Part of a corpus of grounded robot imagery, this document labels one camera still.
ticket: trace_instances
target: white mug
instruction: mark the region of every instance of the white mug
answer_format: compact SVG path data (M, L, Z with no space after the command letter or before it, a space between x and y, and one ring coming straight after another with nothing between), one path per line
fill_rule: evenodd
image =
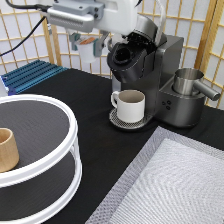
M144 117L145 95L142 92L137 90L115 91L111 95L111 103L117 108L117 117L121 121L135 123Z

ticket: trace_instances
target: coffee machine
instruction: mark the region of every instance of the coffee machine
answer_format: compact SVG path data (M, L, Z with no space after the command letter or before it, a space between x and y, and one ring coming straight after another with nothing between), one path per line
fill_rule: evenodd
M113 73L113 91L141 91L146 97L147 117L179 128L192 127L200 121L206 91L180 94L174 90L184 39L162 33L156 46L157 30L151 19L138 15L136 29L123 36L124 41L108 44L107 63ZM220 94L207 88L213 100L218 100Z

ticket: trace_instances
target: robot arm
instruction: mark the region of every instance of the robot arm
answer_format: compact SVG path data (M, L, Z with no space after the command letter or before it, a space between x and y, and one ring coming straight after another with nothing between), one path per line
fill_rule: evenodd
M137 3L138 0L58 0L43 14L49 23L66 29L91 33L96 28L128 35L137 23Z

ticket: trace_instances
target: coffee machine base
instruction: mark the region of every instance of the coffee machine base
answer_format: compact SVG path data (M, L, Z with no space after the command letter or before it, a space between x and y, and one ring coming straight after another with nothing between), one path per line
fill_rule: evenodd
M198 124L205 104L205 95L184 96L173 90L171 78L160 90L156 103L155 118L178 128Z

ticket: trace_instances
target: white cable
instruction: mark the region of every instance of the white cable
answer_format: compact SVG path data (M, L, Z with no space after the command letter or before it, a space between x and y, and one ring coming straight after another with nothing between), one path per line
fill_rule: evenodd
M161 13L160 24L159 24L158 31L157 31L157 34L156 34L156 39L155 39L155 45L159 46L161 36L162 36L162 33L163 33L163 28L164 28L165 22L166 22L166 12L165 12L165 9L164 9L163 5L161 4L160 0L156 0L156 2L159 5L160 13Z

